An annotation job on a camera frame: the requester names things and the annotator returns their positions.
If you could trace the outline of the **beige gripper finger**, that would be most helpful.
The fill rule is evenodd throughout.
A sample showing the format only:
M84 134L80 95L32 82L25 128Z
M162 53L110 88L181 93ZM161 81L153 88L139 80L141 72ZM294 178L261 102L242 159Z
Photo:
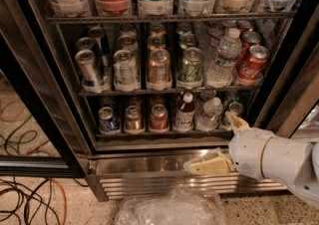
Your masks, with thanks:
M249 129L249 124L235 112L226 112L225 117L230 123L231 128L235 134L238 134L246 129Z
M226 175L235 171L230 156L220 148L185 162L183 169L194 175Z

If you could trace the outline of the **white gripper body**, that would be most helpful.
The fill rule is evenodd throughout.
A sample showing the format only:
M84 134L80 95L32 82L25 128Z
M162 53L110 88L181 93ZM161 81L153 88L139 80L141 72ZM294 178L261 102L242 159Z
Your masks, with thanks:
M229 155L236 170L257 180L273 179L263 171L263 154L267 143L275 134L260 128L248 128L237 133L229 142Z

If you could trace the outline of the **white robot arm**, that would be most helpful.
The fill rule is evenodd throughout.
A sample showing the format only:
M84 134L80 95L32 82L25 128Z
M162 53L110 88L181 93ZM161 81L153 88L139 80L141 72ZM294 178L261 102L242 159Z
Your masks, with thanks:
M233 171L257 180L271 179L295 196L319 208L319 143L275 135L251 127L234 112L227 112L234 137L228 152L216 148L187 161L183 168L196 175L225 175Z

